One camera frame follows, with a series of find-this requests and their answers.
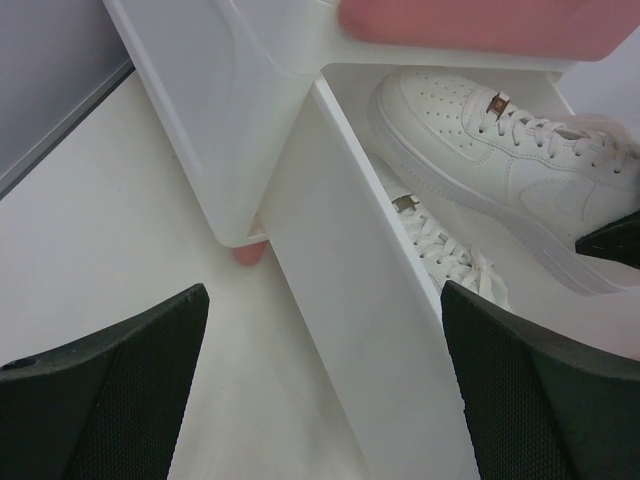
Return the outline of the white sneaker with metal tag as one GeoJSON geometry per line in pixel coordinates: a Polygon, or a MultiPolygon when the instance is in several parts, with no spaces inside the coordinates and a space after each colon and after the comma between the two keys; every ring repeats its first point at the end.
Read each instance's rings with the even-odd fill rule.
{"type": "Polygon", "coordinates": [[[375,87],[368,120],[376,153],[428,209],[444,198],[492,218],[576,293],[638,285],[639,266],[575,251],[639,210],[639,145],[614,123],[538,117],[502,92],[418,66],[375,87]]]}

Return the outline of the light pink drawer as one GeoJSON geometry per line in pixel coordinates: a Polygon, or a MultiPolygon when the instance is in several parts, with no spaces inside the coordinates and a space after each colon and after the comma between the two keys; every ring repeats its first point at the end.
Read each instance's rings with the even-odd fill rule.
{"type": "MultiPolygon", "coordinates": [[[[260,216],[375,479],[479,479],[441,324],[440,294],[395,217],[373,150],[369,95],[391,65],[333,64],[312,85],[260,216]]],[[[453,69],[539,116],[571,112],[546,72],[453,69]]],[[[427,209],[479,247],[514,313],[639,359],[639,288],[573,293],[504,224],[437,195],[427,209]]]]}

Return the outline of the white plastic cabinet body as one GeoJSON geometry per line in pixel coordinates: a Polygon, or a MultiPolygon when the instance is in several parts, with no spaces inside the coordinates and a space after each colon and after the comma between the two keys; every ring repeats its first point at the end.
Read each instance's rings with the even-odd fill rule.
{"type": "Polygon", "coordinates": [[[565,59],[365,43],[334,1],[109,1],[215,238],[263,240],[255,216],[301,106],[331,64],[564,72],[565,59]]]}

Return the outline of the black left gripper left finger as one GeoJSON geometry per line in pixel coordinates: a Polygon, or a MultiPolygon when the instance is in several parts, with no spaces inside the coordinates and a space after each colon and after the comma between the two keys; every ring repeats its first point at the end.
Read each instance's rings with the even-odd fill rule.
{"type": "Polygon", "coordinates": [[[2,366],[2,478],[167,478],[208,311],[196,284],[2,366]]]}

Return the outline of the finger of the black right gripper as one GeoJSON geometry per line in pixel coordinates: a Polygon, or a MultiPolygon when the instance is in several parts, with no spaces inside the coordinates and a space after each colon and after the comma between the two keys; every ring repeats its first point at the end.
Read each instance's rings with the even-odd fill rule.
{"type": "Polygon", "coordinates": [[[575,242],[578,254],[639,266],[640,211],[609,223],[575,242]]]}

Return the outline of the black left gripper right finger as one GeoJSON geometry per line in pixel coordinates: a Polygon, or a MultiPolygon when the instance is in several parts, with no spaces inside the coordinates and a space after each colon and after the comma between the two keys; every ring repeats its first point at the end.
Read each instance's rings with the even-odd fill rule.
{"type": "Polygon", "coordinates": [[[639,363],[449,281],[444,335],[483,479],[636,479],[639,363]]]}

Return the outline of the dark pink upper drawer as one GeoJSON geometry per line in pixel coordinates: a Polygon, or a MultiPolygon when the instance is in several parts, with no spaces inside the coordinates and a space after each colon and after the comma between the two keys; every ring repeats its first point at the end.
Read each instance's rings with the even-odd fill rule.
{"type": "Polygon", "coordinates": [[[342,1],[338,22],[370,43],[598,61],[639,27],[639,2],[342,1]]]}

